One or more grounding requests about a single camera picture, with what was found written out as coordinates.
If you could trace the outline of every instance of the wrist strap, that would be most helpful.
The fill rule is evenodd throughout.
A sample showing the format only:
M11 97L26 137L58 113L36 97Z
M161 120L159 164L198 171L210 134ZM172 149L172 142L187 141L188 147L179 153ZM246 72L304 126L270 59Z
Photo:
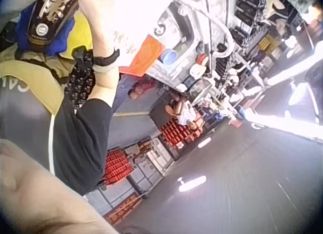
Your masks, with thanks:
M109 57L93 57L93 62L95 65L105 67L116 62L117 58L120 56L120 50L117 49Z
M95 73L108 73L116 67L118 67L117 63L113 63L108 66L93 65L93 70Z

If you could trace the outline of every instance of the bottle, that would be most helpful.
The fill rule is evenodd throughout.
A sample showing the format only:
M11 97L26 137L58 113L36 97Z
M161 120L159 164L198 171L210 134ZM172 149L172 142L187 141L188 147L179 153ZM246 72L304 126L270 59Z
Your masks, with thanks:
M38 0L29 20L29 43L36 48L50 45L77 8L77 0Z

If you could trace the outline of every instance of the seated person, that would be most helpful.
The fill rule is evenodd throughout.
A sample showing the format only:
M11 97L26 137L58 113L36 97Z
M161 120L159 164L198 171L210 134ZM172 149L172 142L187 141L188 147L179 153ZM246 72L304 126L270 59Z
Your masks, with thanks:
M177 117L180 125L187 125L189 129L196 130L197 125L194 122L196 113L192 104L185 97L179 96L172 91L169 91L169 93L173 99L170 104L165 106L166 112Z

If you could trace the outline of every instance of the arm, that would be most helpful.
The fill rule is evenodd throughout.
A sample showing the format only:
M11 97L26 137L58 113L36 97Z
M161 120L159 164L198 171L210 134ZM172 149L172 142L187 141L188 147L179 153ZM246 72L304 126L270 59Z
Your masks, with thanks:
M93 56L111 56L114 52L112 39L112 7L115 0L78 1L81 11L90 24L93 40ZM119 68L117 64L107 73L96 73L95 79L96 85L88 100L100 99L112 107L119 81Z
M0 145L1 211L22 233L117 234L81 196L13 143Z

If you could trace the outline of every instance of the black sleeve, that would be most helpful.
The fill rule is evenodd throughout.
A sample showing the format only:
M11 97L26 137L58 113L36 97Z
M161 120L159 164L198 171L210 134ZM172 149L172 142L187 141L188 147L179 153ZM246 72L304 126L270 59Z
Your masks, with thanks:
M102 100L85 102L77 114L64 99L54 126L55 175L83 195L104 173L109 125L113 112Z

